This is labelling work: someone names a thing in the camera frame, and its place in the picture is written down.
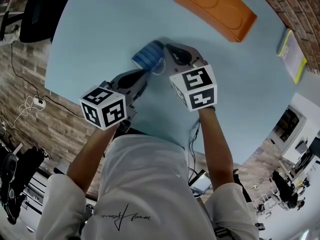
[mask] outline white cube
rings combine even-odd
[[[170,81],[175,94],[190,111],[217,103],[217,82],[211,65],[172,75]]]
[[[121,93],[94,86],[79,100],[85,120],[101,130],[127,119],[126,97]]]

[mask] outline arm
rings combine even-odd
[[[213,189],[233,183],[234,162],[220,128],[216,112],[212,108],[199,109],[206,163]]]
[[[96,129],[70,165],[66,175],[84,193],[88,191],[97,172],[101,157],[117,128],[118,125],[105,131]]]
[[[234,163],[216,112],[212,108],[199,110],[205,158],[214,189],[206,206],[213,222],[237,235],[237,239],[256,240],[258,229],[250,216],[242,186],[234,183]]]
[[[85,220],[85,193],[116,129],[117,126],[106,131],[95,130],[70,165],[67,176],[54,174],[48,179],[37,240],[67,240],[78,236]]]

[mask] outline extension cord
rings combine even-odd
[[[46,101],[43,98],[39,97],[39,96],[34,96],[33,104],[35,104],[35,105],[37,105],[37,106],[39,106],[39,107],[41,107],[43,109],[47,106]]]
[[[31,103],[31,105],[28,103],[28,99],[29,99],[29,98],[32,98],[32,103]],[[44,101],[44,106],[43,106],[43,104],[40,103],[40,107],[42,107],[42,109],[39,109],[39,108],[33,106],[35,99],[37,99],[38,101],[40,101],[40,100],[44,101],[43,98],[41,98],[41,97],[39,97],[39,96],[37,96],[37,95],[34,96],[34,97],[28,96],[28,97],[26,98],[24,104],[22,104],[22,105],[19,106],[19,112],[20,112],[20,114],[19,114],[19,115],[17,116],[17,118],[14,120],[14,125],[13,125],[13,126],[11,126],[11,125],[8,123],[8,121],[5,119],[5,117],[4,117],[3,115],[0,115],[0,118],[3,118],[3,120],[8,124],[8,126],[9,126],[11,129],[16,128],[16,121],[19,119],[19,117],[20,117],[21,115],[27,117],[27,116],[28,116],[28,111],[30,111],[31,109],[36,109],[36,110],[38,110],[38,111],[42,111],[42,110],[44,110],[44,109],[46,108],[46,102],[45,102],[45,101]]]

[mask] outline yellow notebook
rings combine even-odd
[[[299,82],[307,59],[291,29],[287,29],[277,54],[283,61],[295,84]]]

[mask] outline orange box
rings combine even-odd
[[[255,15],[241,0],[175,0],[223,35],[242,42],[255,23]]]

